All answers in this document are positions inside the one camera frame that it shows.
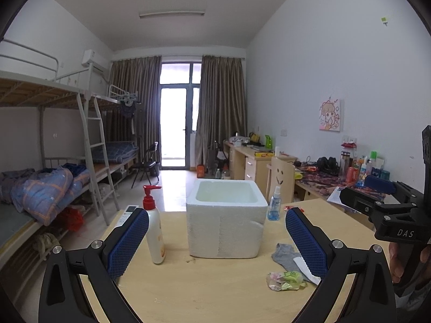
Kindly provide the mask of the right hand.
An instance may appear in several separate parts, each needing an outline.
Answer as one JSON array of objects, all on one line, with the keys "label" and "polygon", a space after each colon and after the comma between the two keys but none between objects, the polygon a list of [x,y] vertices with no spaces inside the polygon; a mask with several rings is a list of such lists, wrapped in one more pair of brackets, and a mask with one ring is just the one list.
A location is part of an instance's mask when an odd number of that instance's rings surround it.
[{"label": "right hand", "polygon": [[[404,272],[404,266],[398,258],[399,245],[396,243],[389,244],[389,270],[392,277],[393,283],[399,283]],[[430,280],[430,245],[427,245],[420,254],[420,262],[425,264],[425,271],[422,273],[422,279],[420,282]]]}]

